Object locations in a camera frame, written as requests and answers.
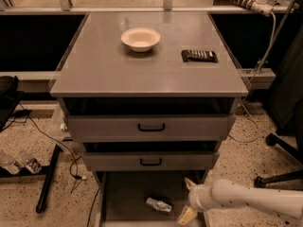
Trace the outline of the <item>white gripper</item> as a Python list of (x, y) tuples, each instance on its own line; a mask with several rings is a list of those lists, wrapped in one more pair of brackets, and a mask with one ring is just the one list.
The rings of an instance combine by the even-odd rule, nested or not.
[(177, 220), (181, 226), (185, 226), (194, 220), (198, 212), (209, 211), (213, 207), (213, 199), (211, 197), (210, 187), (204, 184), (194, 183), (191, 179), (185, 178), (186, 187), (189, 190), (188, 202), (185, 205)]

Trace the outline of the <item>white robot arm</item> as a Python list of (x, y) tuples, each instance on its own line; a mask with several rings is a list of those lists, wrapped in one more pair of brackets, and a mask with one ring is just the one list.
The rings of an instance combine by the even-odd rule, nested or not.
[(185, 178), (188, 205), (185, 205), (178, 223), (182, 226), (194, 220), (199, 213), (211, 209), (250, 207), (285, 220), (303, 221), (303, 192), (243, 186), (226, 179), (211, 184), (196, 184)]

